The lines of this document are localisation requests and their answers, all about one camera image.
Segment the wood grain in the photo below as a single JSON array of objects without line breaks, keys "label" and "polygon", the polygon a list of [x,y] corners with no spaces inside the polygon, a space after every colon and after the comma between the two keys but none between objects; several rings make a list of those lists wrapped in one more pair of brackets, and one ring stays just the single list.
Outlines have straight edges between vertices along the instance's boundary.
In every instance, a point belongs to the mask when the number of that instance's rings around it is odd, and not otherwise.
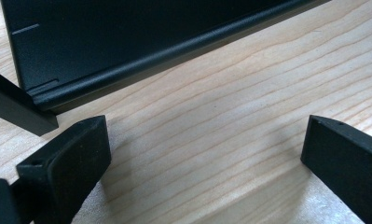
[{"label": "wood grain", "polygon": [[[16,82],[0,8],[0,73]],[[359,223],[300,162],[310,114],[372,135],[372,1],[334,0],[58,116],[0,120],[0,177],[106,115],[113,162],[75,223]]]}]

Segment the bolt hole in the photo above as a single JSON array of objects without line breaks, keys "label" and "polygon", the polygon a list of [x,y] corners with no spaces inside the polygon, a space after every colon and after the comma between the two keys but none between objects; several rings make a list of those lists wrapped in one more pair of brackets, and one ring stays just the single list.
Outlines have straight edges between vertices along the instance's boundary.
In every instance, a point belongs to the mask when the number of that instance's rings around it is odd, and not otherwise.
[{"label": "bolt hole", "polygon": [[33,166],[41,166],[41,165],[43,165],[43,160],[40,160],[40,159],[34,160],[34,161],[31,162],[31,164]]}]

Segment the light wooden surface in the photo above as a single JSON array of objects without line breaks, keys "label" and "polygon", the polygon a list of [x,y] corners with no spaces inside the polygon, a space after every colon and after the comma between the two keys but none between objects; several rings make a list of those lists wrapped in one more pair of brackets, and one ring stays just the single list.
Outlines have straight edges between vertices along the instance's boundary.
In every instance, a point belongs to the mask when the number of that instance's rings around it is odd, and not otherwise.
[{"label": "light wooden surface", "polygon": [[[0,8],[0,73],[16,83]],[[334,0],[58,116],[0,120],[0,177],[106,115],[113,162],[75,223],[358,223],[299,156],[310,114],[372,135],[372,1]]]}]

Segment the wooden table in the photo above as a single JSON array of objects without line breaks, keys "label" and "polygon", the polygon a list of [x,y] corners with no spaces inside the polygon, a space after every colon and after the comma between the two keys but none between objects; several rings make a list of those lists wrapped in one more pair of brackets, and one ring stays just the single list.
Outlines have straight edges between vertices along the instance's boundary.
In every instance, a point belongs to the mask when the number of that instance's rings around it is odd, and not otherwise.
[{"label": "wooden table", "polygon": [[[0,8],[0,73],[16,81]],[[75,223],[358,223],[299,160],[310,114],[372,135],[372,1],[334,0],[58,116],[0,120],[0,177],[106,115],[113,161]]]}]

